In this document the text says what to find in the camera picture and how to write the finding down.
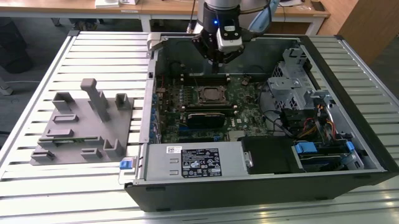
motherboard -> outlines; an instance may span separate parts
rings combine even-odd
[[[237,141],[266,135],[257,105],[264,82],[250,80],[248,75],[162,78],[157,88],[161,143]]]

circuit board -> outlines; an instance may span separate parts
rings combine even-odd
[[[188,128],[185,123],[188,113],[181,111],[184,105],[205,104],[200,93],[204,87],[197,85],[197,81],[194,85],[184,85],[180,80],[172,80],[166,85],[164,107],[160,109],[161,142],[236,141],[237,137],[266,135],[266,126],[256,102],[261,83],[245,80],[248,80],[245,76],[229,76],[226,85],[208,87],[214,92],[224,91],[224,99],[214,98],[213,103],[229,104],[234,108],[233,115],[224,119],[222,127],[213,129]]]

barcode label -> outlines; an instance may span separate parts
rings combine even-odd
[[[166,153],[180,153],[181,146],[166,146]]]

white box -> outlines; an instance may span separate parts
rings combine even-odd
[[[118,0],[121,4],[135,5],[138,0]]]
[[[118,0],[94,0],[94,8],[118,7]]]

robotic arm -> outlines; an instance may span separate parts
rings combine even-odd
[[[202,26],[201,32],[192,38],[192,43],[200,54],[212,64],[212,73],[218,67],[229,63],[244,51],[242,42],[250,41],[261,35],[270,24],[272,12],[276,10],[278,0],[266,0],[264,7],[240,10],[240,0],[198,0],[197,23]],[[258,12],[250,27],[260,30],[250,33],[238,26],[240,14]]]

